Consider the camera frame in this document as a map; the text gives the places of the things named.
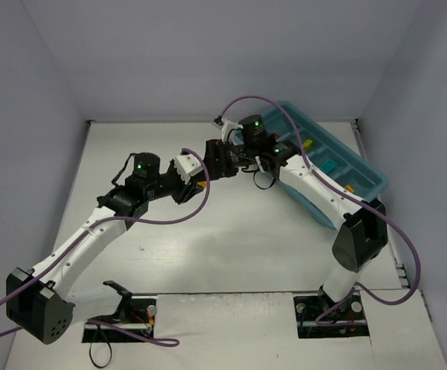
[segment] white wall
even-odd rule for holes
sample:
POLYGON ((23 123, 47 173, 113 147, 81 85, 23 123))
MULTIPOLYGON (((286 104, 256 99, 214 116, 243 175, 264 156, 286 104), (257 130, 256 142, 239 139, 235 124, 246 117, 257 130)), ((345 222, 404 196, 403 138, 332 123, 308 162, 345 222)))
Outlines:
MULTIPOLYGON (((369 159, 390 179, 388 212, 421 254, 422 287, 447 359, 447 1, 421 7, 361 133, 369 159)), ((412 259, 400 250, 413 274, 412 259)))
POLYGON ((361 115, 421 0, 23 2, 87 118, 207 119, 260 93, 323 119, 361 115))
MULTIPOLYGON (((0 298, 13 268, 50 251, 85 134, 23 5, 0 0, 0 298)), ((0 331, 13 326, 0 309, 0 331)), ((11 342, 0 339, 0 368, 11 342)))

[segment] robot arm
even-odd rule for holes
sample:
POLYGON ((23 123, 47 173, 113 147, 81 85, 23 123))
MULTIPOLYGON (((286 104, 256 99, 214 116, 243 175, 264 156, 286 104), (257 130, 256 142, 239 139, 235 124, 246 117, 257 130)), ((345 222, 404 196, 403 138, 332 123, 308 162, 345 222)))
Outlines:
MULTIPOLYGON (((225 122, 223 127, 221 140, 206 142, 203 161, 210 181, 233 177, 239 169, 255 165, 302 193, 339 230, 332 248, 338 264, 319 290, 325 307, 331 307, 348 294, 363 268, 387 244, 386 225, 321 184, 305 168, 299 149, 288 141, 278 143, 273 134, 266 132, 260 116, 249 116, 237 125, 225 122), (232 130, 240 131, 243 144, 233 145, 228 140, 232 130)), ((162 197, 171 196, 178 204, 186 203, 204 189, 206 179, 201 163, 188 153, 176 156, 163 174, 160 174, 157 155, 133 153, 130 156, 134 156, 133 172, 124 185, 116 183, 119 174, 113 180, 115 187, 97 198, 99 206, 71 238, 34 268, 28 271, 16 268, 8 276, 6 289, 10 294, 48 268, 79 235, 86 233, 66 258, 7 305, 8 317, 43 343, 53 343, 75 322, 99 315, 122 319, 130 310, 132 294, 113 281, 106 281, 92 291, 71 291, 85 268, 107 245, 128 231, 133 222, 112 220, 93 229, 91 225, 112 216, 141 217, 148 211, 149 202, 162 197)), ((343 190, 333 180, 328 181, 343 190)), ((377 200, 370 204, 384 212, 377 200)))

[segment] mounting plate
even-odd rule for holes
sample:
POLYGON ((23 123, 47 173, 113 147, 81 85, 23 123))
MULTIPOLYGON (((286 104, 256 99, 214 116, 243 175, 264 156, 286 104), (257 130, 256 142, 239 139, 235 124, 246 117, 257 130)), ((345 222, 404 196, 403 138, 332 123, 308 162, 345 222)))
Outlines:
POLYGON ((298 295, 294 297, 294 315, 297 322, 297 336, 299 339, 369 336, 369 328, 367 325, 340 325, 341 323, 347 323, 352 320, 359 324, 367 323, 361 297, 358 294, 354 294, 351 297, 343 307, 343 310, 336 311, 322 320, 332 323, 336 322, 339 326, 333 328, 318 326, 315 320, 323 312, 323 302, 316 294, 298 295))

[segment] yellow block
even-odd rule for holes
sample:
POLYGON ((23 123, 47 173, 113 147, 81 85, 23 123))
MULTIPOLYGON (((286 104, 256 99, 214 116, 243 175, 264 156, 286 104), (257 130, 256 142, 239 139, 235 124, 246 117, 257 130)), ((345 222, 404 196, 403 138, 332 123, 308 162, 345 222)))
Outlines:
POLYGON ((304 141, 304 144, 302 145, 305 150, 311 150, 311 148, 313 147, 313 140, 307 139, 306 141, 304 141))

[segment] small colored block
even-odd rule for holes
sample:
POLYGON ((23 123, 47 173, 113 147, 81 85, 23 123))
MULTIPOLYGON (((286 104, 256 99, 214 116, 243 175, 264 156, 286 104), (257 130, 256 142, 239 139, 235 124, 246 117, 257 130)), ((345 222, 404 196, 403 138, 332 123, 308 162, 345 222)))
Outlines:
POLYGON ((334 160, 329 160, 326 162, 323 166, 321 166, 321 171, 328 174, 330 173, 335 167, 337 166, 337 163, 334 160))
POLYGON ((313 147, 313 140, 307 139, 306 141, 304 141, 304 144, 302 145, 304 146, 305 150, 309 151, 313 147))

